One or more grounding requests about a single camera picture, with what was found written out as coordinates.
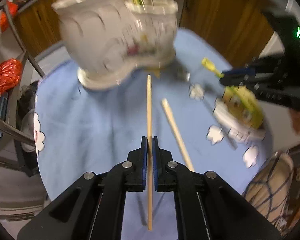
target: red plastic bag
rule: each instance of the red plastic bag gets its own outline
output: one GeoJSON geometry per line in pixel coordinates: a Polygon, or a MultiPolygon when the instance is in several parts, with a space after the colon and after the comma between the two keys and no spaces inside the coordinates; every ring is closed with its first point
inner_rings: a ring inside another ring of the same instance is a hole
{"type": "Polygon", "coordinates": [[[22,63],[14,58],[0,63],[0,95],[18,84],[21,72],[22,63]]]}
{"type": "MultiPolygon", "coordinates": [[[[12,17],[16,16],[18,12],[18,5],[7,1],[9,12],[12,17]]],[[[6,14],[2,11],[0,15],[0,28],[1,32],[3,33],[6,29],[8,29],[9,23],[6,14]]]]}

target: green light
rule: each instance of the green light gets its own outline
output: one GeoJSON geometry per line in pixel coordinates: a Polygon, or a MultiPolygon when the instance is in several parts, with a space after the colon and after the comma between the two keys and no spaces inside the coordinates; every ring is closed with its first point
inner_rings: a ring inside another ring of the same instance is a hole
{"type": "Polygon", "coordinates": [[[297,38],[300,39],[300,26],[298,27],[298,30],[297,30],[297,38]]]}

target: round table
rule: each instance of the round table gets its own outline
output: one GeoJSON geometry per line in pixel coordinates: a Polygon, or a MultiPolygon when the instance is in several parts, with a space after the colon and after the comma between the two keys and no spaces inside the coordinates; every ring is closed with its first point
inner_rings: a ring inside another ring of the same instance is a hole
{"type": "MultiPolygon", "coordinates": [[[[173,69],[182,66],[192,75],[190,82],[203,88],[205,100],[213,107],[224,88],[213,73],[201,65],[209,58],[220,70],[231,66],[203,39],[186,29],[179,29],[175,39],[176,59],[171,71],[162,71],[160,79],[152,75],[153,136],[159,147],[184,163],[161,107],[167,98],[193,162],[195,171],[215,171],[242,194],[261,166],[272,155],[272,138],[267,130],[261,142],[238,143],[233,150],[226,139],[213,144],[207,139],[212,125],[219,126],[211,111],[189,97],[188,82],[176,79],[173,69]],[[242,160],[249,147],[258,148],[257,161],[247,168],[242,160]]],[[[120,86],[105,91],[87,90],[77,79],[78,65],[66,61],[47,75],[37,90],[35,129],[38,133],[38,164],[49,197],[54,200],[86,171],[109,171],[123,162],[128,152],[140,148],[146,136],[147,73],[137,70],[120,86]]],[[[173,193],[154,192],[153,231],[146,226],[147,192],[128,192],[122,225],[122,239],[178,238],[173,193]]]]}

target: table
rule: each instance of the table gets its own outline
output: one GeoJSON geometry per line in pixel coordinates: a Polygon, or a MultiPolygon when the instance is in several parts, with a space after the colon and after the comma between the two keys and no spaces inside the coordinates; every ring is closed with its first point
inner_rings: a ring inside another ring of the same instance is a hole
{"type": "MultiPolygon", "coordinates": [[[[222,96],[223,87],[213,73],[202,68],[201,60],[208,57],[220,70],[231,66],[186,29],[178,31],[175,48],[171,69],[182,65],[192,73],[192,83],[212,87],[214,93],[206,93],[205,99],[213,106],[216,96],[222,96]]],[[[145,71],[135,71],[111,90],[90,91],[79,83],[77,67],[73,61],[64,62],[42,80],[37,91],[35,126],[42,141],[38,144],[42,148],[38,164],[51,200],[86,171],[103,173],[125,161],[128,152],[138,149],[141,137],[146,135],[145,71]]],[[[189,97],[189,83],[177,80],[170,71],[162,72],[160,79],[152,75],[152,97],[153,136],[158,137],[159,147],[184,163],[160,105],[161,99],[167,98],[196,172],[213,170],[240,194],[272,155],[268,130],[262,142],[238,144],[237,150],[231,149],[225,139],[212,145],[206,139],[207,132],[218,123],[201,101],[189,97]],[[242,156],[251,145],[258,146],[259,154],[256,165],[247,169],[242,156]]],[[[122,239],[177,239],[173,193],[154,192],[151,232],[146,226],[146,196],[146,191],[127,193],[122,239]]]]}

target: person's hand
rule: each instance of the person's hand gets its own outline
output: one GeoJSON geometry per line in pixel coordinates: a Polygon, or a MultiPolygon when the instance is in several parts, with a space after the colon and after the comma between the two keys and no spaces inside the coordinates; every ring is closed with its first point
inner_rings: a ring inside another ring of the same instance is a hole
{"type": "Polygon", "coordinates": [[[292,127],[297,134],[300,134],[300,112],[289,109],[290,117],[292,120],[292,127]]]}

